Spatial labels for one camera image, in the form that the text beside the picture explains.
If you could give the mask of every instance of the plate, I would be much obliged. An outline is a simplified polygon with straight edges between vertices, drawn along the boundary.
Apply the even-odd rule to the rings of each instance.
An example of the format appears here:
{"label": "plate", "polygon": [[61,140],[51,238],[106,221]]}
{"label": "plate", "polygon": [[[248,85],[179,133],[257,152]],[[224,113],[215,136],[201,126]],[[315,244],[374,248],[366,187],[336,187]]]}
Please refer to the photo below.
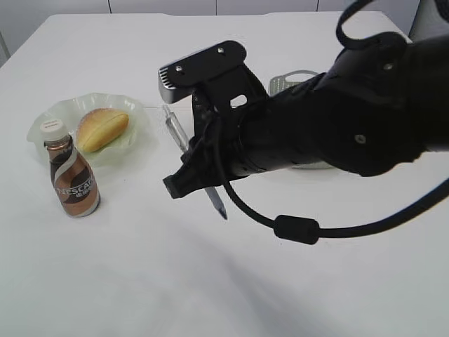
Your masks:
{"label": "plate", "polygon": [[56,103],[50,109],[42,112],[28,131],[27,140],[36,145],[36,150],[42,163],[48,165],[48,153],[43,146],[40,125],[52,118],[61,119],[67,126],[70,135],[76,144],[76,130],[84,115],[94,109],[101,107],[111,107],[120,109],[129,114],[129,124],[125,132],[117,139],[105,145],[96,152],[80,153],[87,159],[91,166],[102,166],[111,162],[117,156],[122,156],[135,144],[139,130],[147,126],[147,117],[142,103],[124,95],[110,95],[106,93],[89,93],[71,100],[63,100]]}

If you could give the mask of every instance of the screw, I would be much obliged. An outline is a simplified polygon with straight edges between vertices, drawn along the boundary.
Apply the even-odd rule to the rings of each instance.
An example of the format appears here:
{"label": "screw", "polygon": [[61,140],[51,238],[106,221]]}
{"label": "screw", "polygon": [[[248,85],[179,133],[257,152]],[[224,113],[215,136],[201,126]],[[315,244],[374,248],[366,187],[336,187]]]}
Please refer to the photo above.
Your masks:
{"label": "screw", "polygon": [[355,135],[354,139],[358,144],[366,144],[366,137],[364,135]]}

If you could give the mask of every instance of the silver pen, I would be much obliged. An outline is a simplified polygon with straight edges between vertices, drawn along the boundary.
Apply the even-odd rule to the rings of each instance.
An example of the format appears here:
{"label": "silver pen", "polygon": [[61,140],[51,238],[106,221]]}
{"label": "silver pen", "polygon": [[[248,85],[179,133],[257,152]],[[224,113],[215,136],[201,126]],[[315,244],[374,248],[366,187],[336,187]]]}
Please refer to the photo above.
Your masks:
{"label": "silver pen", "polygon": [[[187,137],[180,122],[177,120],[175,113],[170,110],[168,105],[164,104],[162,105],[162,108],[166,113],[166,126],[168,132],[170,132],[172,138],[175,140],[182,153],[186,152],[189,149],[189,138]],[[206,191],[206,194],[208,195],[214,208],[226,220],[226,208],[215,187],[206,187],[204,190]]]}

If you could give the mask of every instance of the black robotic arm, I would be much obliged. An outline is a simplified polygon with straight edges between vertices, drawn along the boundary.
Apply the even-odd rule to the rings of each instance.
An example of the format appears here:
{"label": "black robotic arm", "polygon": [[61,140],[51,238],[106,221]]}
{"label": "black robotic arm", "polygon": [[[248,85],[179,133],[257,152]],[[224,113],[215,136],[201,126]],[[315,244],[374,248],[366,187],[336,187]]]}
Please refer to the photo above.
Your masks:
{"label": "black robotic arm", "polygon": [[[225,41],[159,70],[167,103],[192,95],[195,136],[180,170],[164,179],[173,198],[223,185],[248,216],[283,239],[315,244],[320,237],[384,232],[424,213],[449,195],[449,179],[406,209],[375,223],[323,229],[313,219],[268,219],[247,206],[229,181],[250,174],[324,161],[361,176],[378,176],[426,151],[449,150],[449,37],[407,44],[397,33],[351,39],[342,26],[373,0],[342,14],[344,46],[333,67],[270,98],[243,63],[246,51]],[[449,21],[446,0],[436,0]],[[245,105],[231,100],[244,95]]]}

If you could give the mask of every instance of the bottle label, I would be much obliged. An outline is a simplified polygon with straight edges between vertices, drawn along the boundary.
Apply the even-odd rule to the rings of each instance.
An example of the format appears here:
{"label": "bottle label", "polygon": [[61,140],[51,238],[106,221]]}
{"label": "bottle label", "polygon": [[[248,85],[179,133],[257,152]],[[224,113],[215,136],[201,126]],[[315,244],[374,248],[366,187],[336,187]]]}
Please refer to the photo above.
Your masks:
{"label": "bottle label", "polygon": [[65,211],[75,217],[92,213],[100,202],[100,193],[87,161],[73,143],[51,159],[51,178]]}

